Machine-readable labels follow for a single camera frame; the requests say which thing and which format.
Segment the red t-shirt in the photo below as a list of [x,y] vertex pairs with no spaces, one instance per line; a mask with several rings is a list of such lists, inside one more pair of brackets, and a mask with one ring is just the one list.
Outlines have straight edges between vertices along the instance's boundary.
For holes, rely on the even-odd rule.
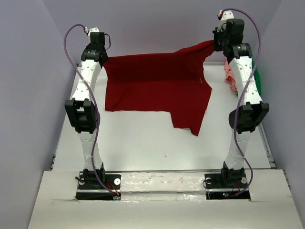
[[106,111],[169,112],[175,128],[198,136],[212,88],[203,63],[213,41],[171,53],[111,57],[107,73]]

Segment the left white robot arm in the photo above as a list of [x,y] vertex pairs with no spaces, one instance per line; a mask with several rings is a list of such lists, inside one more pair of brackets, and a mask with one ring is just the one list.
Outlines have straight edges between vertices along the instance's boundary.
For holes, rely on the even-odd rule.
[[85,33],[89,44],[81,55],[81,68],[76,71],[79,81],[64,107],[71,126],[78,133],[83,150],[84,169],[78,180],[94,188],[106,189],[106,175],[97,143],[100,114],[94,97],[98,75],[108,59],[106,34],[98,28],[85,29]]

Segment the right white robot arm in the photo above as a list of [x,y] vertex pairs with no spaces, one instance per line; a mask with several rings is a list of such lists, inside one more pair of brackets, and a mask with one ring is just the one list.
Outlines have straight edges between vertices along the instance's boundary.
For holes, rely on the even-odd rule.
[[238,94],[237,108],[229,114],[232,138],[220,174],[211,175],[209,188],[231,188],[245,178],[245,153],[251,133],[269,112],[253,77],[252,50],[243,42],[244,21],[223,18],[213,31],[214,51],[222,51],[232,69]]

